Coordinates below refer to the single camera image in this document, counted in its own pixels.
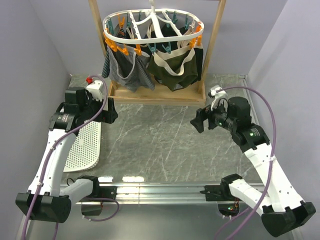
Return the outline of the grey striped boxer underwear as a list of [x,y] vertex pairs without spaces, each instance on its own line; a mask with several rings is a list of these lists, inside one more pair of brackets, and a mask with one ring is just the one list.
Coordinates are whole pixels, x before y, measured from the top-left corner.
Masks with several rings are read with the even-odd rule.
[[144,51],[138,55],[131,46],[128,46],[127,50],[128,55],[119,50],[113,51],[108,46],[101,76],[132,92],[136,92],[140,87],[153,91],[155,84],[147,70],[151,56]]

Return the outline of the white round clip hanger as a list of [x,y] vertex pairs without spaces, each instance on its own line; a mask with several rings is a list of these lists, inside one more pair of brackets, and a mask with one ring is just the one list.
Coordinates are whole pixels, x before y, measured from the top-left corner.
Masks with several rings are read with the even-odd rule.
[[[202,35],[205,25],[196,15],[179,9],[156,8],[153,0],[149,3],[151,7],[147,9],[122,10],[107,15],[103,20],[102,35],[109,41],[127,45],[177,42],[192,40]],[[186,19],[185,26],[192,29],[190,34],[182,34],[178,29],[178,17]],[[129,25],[133,30],[133,39],[117,37],[113,20],[117,20],[120,27]],[[144,38],[140,31],[146,29],[149,24],[153,25],[155,37]]]

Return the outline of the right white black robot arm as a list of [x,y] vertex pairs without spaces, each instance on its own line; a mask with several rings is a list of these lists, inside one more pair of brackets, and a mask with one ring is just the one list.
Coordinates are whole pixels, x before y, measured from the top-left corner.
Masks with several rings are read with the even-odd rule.
[[199,108],[190,123],[202,133],[204,122],[208,129],[221,127],[230,132],[232,140],[249,159],[267,188],[267,195],[249,185],[240,175],[234,173],[221,179],[219,190],[206,186],[207,197],[222,197],[226,200],[239,199],[261,216],[262,224],[273,237],[303,226],[315,213],[312,202],[306,202],[297,193],[276,157],[271,155],[272,145],[263,128],[252,122],[251,106],[244,97],[231,97],[227,106],[218,103]]

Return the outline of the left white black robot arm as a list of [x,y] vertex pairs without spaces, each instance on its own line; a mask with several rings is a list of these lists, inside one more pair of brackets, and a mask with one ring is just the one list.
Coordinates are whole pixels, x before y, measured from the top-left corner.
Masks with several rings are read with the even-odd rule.
[[80,129],[91,122],[112,124],[118,118],[113,98],[99,98],[84,87],[70,87],[65,100],[49,120],[47,145],[39,169],[15,204],[27,220],[64,223],[72,206],[83,198],[96,201],[101,195],[96,176],[81,176],[60,188],[65,164]]

